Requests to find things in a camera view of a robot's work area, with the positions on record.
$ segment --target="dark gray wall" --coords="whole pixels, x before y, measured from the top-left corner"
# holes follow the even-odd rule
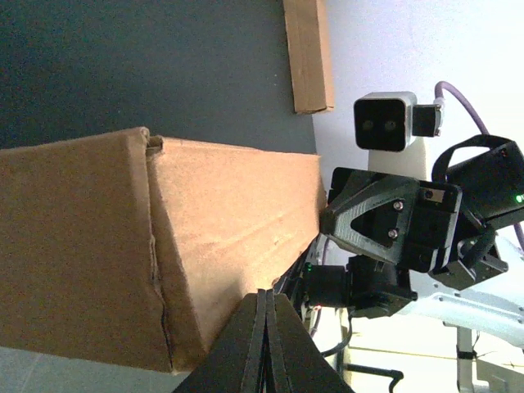
[[[146,125],[315,150],[311,116],[292,110],[281,0],[25,0],[0,22],[0,148]],[[167,393],[182,377],[0,348],[5,393]]]

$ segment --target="camera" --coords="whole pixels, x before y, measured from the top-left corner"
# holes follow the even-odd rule
[[[355,136],[361,149],[403,151],[414,140],[411,92],[370,93],[354,105]]]

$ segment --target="cardboard box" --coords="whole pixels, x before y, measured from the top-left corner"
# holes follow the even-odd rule
[[[284,0],[284,12],[295,111],[332,111],[335,89],[324,0]]]
[[[318,157],[138,128],[0,151],[0,346],[192,370],[318,232]]]

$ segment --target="black strap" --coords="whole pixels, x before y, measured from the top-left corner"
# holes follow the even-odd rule
[[[462,147],[488,147],[490,150],[501,147],[502,145],[511,142],[510,139],[497,137],[495,135],[476,135],[473,138],[461,142],[457,145],[450,147],[436,160],[433,165],[433,171],[431,172],[431,179],[437,183],[446,183],[445,174],[449,168],[449,162],[451,157],[457,149]]]

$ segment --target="screw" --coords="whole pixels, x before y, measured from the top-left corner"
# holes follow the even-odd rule
[[[396,229],[390,229],[387,233],[387,236],[389,236],[390,239],[395,240],[399,236],[399,231],[397,231]]]
[[[393,209],[395,209],[396,211],[402,211],[404,209],[404,203],[402,203],[402,201],[396,201],[393,204]]]

